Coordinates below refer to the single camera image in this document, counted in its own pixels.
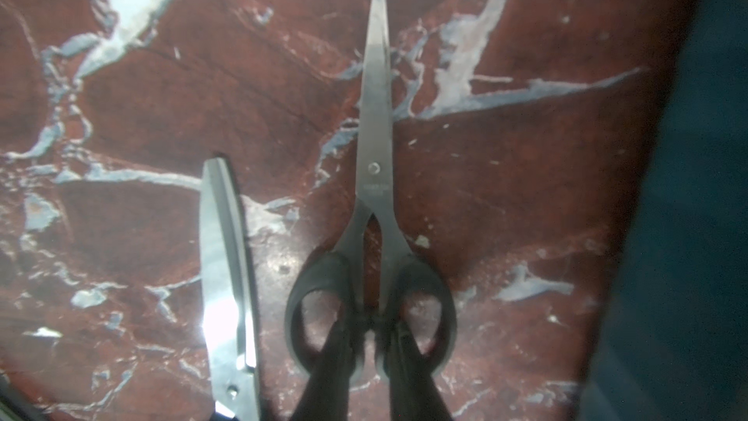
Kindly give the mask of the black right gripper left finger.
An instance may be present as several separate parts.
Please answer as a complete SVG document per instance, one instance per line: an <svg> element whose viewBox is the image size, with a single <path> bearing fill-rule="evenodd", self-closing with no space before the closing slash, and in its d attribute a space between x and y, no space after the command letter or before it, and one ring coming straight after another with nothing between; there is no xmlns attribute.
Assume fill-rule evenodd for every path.
<svg viewBox="0 0 748 421"><path fill-rule="evenodd" d="M348 419L359 330L355 318L341 318L332 325L291 420Z"/></svg>

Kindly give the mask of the large black handled scissors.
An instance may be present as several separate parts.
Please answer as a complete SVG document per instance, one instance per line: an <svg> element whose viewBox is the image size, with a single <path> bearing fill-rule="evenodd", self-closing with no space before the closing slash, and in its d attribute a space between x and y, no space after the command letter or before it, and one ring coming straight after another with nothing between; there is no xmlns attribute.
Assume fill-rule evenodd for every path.
<svg viewBox="0 0 748 421"><path fill-rule="evenodd" d="M253 269L243 206L223 157L204 163L199 249L202 329L215 411L232 420L260 420Z"/></svg>

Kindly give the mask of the medium black handled scissors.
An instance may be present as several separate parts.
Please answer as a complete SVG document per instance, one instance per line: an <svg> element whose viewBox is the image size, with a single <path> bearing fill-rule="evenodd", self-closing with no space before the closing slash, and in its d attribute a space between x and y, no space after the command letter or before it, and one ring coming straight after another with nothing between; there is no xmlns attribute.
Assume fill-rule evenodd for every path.
<svg viewBox="0 0 748 421"><path fill-rule="evenodd" d="M378 307L367 310L364 299L364 235L370 221L381 232ZM310 261L299 273L286 304L286 345L305 374L312 374L321 353L306 349L301 322L303 299L329 292L343 306L342 321L352 333L354 373L362 370L363 340L376 335L376 366L386 376L389 334L399 320L403 300L429 294L440 303L436 344L425 354L427 370L437 374L451 357L457 336L456 306L446 282L415 255L395 215L393 177L392 65L387 0L371 0L362 63L360 124L356 148L356 188L352 216L330 250Z"/></svg>

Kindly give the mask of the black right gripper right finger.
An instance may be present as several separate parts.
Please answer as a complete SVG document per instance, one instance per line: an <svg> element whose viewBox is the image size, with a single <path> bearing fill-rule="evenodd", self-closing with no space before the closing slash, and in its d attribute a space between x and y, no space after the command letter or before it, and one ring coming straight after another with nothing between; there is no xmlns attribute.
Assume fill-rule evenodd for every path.
<svg viewBox="0 0 748 421"><path fill-rule="evenodd" d="M405 321L379 319L379 370L389 380L391 420L452 420Z"/></svg>

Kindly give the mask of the teal plastic storage box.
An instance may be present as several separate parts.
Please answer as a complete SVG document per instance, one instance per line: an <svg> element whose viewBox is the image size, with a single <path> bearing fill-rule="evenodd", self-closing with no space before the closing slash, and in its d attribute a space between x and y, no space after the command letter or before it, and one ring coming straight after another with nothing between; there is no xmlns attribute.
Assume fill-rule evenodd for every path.
<svg viewBox="0 0 748 421"><path fill-rule="evenodd" d="M580 420L747 416L747 0L700 0Z"/></svg>

